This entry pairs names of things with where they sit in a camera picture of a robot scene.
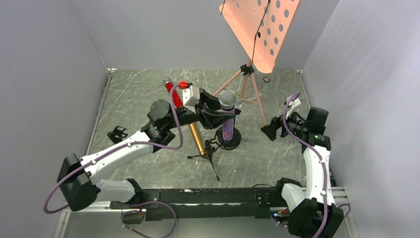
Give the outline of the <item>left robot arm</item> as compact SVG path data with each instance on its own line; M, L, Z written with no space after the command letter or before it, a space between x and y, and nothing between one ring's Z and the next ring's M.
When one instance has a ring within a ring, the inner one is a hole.
M60 189L71 211L81 211L94 202L118 201L139 206L143 191L134 179L106 180L116 169L160 149L178 150L183 146L181 126L199 122L205 129L216 129L235 120L239 109L229 112L219 98L188 83L175 85L169 100L152 103L149 122L113 146L78 158L67 156L62 163L55 189Z

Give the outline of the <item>black tripod shock-mount stand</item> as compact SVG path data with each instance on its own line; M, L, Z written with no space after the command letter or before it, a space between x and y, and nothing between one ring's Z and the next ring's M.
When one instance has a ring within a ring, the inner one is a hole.
M211 165L211 167L214 171L216 180L218 182L220 182L220 178L219 178L219 176L217 174L217 171L216 171L216 168L214 166L213 156L219 148L224 149L224 147L218 142L218 140L216 138L207 139L207 140L205 140L205 153L203 155L187 156L188 159L193 159L193 158L206 159L210 163L210 165Z

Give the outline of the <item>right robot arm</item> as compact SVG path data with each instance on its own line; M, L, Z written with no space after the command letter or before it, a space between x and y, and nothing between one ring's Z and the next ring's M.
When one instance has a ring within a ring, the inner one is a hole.
M307 117L288 108L286 116L274 117L262 128L270 140L293 136L302 146L306 165L306 187L295 180L281 178L274 187L274 198L283 199L286 209L271 213L278 226L300 238L331 238L344 220L331 191L329 161L331 139L324 135L328 111L311 107Z

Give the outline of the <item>red glitter microphone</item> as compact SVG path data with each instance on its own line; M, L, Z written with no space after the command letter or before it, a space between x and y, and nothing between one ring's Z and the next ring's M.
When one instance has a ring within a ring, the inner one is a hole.
M172 88L174 88L174 84L171 78L166 77L163 79L162 81L163 85L165 86L165 88L167 89L168 92L170 92L172 90ZM183 106L183 103L177 93L177 91L174 89L173 93L171 94L171 98L174 102L174 105L176 108L180 108Z

